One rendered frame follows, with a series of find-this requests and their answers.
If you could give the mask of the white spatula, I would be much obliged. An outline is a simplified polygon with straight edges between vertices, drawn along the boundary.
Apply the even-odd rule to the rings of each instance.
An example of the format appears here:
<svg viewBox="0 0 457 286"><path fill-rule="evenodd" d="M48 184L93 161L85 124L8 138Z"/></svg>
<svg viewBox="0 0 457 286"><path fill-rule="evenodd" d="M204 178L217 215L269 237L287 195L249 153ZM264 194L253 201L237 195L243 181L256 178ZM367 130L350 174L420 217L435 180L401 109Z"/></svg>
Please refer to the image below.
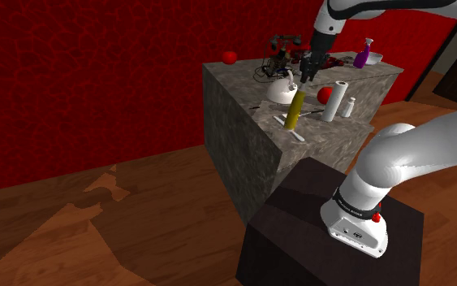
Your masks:
<svg viewBox="0 0 457 286"><path fill-rule="evenodd" d="M285 126L285 121L283 121L280 117L278 116L273 116L273 118L279 123L281 124L283 127ZM304 142L305 139L300 135L298 134L295 130L292 130L292 129L287 129L287 131L298 141L300 142Z"/></svg>

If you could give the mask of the red flat object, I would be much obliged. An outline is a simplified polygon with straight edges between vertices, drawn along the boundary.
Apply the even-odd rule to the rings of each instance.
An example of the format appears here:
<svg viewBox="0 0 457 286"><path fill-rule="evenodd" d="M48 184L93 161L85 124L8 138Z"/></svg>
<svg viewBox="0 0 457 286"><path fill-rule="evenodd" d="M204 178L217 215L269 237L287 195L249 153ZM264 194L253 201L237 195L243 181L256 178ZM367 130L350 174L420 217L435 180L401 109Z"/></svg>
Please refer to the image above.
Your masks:
<svg viewBox="0 0 457 286"><path fill-rule="evenodd" d="M321 69L328 69L332 67L339 67L344 65L342 58L329 57L321 66Z"/></svg>

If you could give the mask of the grey knife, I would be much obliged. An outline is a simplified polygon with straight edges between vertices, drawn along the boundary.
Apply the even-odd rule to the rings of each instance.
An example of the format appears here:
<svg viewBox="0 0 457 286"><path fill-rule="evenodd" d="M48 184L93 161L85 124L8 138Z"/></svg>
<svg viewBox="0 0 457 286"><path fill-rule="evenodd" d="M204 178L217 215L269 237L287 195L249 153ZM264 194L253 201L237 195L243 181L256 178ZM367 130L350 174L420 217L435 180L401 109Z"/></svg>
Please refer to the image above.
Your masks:
<svg viewBox="0 0 457 286"><path fill-rule="evenodd" d="M312 111L307 111L307 112L304 112L304 113L299 113L298 116L304 116L304 115L309 115L309 114L314 114L314 113L321 113L323 112L324 110L312 110ZM287 117L287 114L282 114L282 117L283 118L286 118Z"/></svg>

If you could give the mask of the yellow bottle with white cap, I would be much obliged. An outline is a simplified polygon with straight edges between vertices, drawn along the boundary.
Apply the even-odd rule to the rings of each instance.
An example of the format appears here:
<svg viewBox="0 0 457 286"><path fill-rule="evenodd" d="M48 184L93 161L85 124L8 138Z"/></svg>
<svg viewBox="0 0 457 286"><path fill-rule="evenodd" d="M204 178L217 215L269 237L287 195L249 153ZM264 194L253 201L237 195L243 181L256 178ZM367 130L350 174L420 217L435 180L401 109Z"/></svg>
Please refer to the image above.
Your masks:
<svg viewBox="0 0 457 286"><path fill-rule="evenodd" d="M301 83L297 92L295 93L295 96L292 99L284 124L284 128L287 130L293 131L295 129L298 118L300 117L304 99L306 97L306 89L307 85L305 83Z"/></svg>

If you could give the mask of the purple spray bottle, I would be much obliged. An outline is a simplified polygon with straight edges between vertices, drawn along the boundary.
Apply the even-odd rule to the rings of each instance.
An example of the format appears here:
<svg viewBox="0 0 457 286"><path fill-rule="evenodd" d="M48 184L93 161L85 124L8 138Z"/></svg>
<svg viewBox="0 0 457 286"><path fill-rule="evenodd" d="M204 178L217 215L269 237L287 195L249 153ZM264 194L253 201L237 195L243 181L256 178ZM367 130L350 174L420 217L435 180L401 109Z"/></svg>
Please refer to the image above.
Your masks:
<svg viewBox="0 0 457 286"><path fill-rule="evenodd" d="M370 46L371 44L373 43L373 39L372 38L366 38L365 39L365 47L364 47L364 50L362 50L361 52L359 52L354 61L353 61L353 66L354 67L357 67L357 68L363 68L364 65L366 64L367 60L368 60L368 57L369 57L369 54L370 54Z"/></svg>

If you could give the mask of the small white shaker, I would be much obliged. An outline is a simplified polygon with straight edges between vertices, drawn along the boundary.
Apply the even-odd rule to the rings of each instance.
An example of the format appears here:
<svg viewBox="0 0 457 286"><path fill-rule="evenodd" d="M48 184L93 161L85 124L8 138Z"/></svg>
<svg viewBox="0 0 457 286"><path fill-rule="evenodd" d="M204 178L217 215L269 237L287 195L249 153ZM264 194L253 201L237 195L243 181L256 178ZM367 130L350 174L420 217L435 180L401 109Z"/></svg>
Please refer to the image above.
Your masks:
<svg viewBox="0 0 457 286"><path fill-rule="evenodd" d="M344 108L344 110L341 112L340 116L343 118L349 118L352 110L354 108L356 99L354 97L350 97L347 101L347 104Z"/></svg>

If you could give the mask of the white paper towel roll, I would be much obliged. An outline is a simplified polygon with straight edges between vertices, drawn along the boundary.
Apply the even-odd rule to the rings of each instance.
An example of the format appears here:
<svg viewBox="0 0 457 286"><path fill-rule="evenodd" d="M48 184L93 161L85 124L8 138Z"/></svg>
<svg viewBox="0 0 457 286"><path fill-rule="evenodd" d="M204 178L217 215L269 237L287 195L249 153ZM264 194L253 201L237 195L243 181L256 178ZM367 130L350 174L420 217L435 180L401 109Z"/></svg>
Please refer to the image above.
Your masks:
<svg viewBox="0 0 457 286"><path fill-rule="evenodd" d="M326 103L325 109L322 112L321 120L325 122L331 122L338 110L338 107L343 99L343 96L347 90L348 83L346 81L336 81L330 98Z"/></svg>

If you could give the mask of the dark antique telephone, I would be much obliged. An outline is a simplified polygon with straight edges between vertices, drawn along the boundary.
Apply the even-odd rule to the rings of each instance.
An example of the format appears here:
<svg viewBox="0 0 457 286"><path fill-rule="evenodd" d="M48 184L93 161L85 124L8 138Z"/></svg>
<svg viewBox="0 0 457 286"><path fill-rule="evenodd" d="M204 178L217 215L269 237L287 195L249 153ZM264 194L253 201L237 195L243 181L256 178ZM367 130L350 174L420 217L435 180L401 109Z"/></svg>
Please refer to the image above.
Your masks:
<svg viewBox="0 0 457 286"><path fill-rule="evenodd" d="M291 62L291 53L287 49L287 45L291 43L294 46L302 44L301 35L282 35L275 34L269 40L270 48L276 51L276 54L266 56L261 65L254 70L252 78L258 83L270 83L271 80L284 76L288 71L288 64Z"/></svg>

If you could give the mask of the dark robot stand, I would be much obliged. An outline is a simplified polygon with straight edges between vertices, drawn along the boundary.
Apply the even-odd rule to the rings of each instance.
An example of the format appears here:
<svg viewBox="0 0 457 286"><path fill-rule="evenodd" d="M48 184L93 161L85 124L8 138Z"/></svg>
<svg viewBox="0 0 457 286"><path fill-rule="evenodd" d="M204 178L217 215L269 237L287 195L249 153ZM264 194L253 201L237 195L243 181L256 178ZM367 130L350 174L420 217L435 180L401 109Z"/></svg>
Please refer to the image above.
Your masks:
<svg viewBox="0 0 457 286"><path fill-rule="evenodd" d="M300 160L246 228L236 272L243 286L420 286L424 216L387 196L389 244L380 258L332 238L321 205L345 175Z"/></svg>

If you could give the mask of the white kettle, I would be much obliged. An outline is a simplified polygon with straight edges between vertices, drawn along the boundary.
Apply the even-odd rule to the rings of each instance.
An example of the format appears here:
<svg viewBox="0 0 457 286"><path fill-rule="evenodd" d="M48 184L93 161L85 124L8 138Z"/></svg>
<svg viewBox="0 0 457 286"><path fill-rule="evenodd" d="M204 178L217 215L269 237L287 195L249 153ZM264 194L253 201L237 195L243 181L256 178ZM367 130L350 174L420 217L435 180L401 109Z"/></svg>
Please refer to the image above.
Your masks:
<svg viewBox="0 0 457 286"><path fill-rule="evenodd" d="M277 104L290 105L298 91L298 85L294 82L293 72L287 71L287 76L275 80L267 89L266 97Z"/></svg>

